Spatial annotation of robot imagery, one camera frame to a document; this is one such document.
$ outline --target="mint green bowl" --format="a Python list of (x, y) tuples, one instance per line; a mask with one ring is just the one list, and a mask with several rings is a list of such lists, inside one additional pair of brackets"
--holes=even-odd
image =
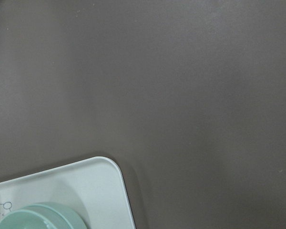
[(1, 220), (0, 229), (87, 229), (87, 227), (70, 207), (45, 202), (12, 211)]
[(87, 229), (81, 217), (70, 207), (54, 202), (43, 202), (29, 205), (29, 207), (43, 207), (59, 214), (71, 229)]
[(0, 222), (0, 229), (70, 229), (58, 214), (41, 207), (24, 207), (9, 213)]

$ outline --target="gray surface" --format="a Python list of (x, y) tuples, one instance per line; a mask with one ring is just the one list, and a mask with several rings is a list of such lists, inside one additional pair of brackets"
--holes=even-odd
[(286, 228), (286, 1), (0, 1), (0, 181), (96, 155), (138, 229)]

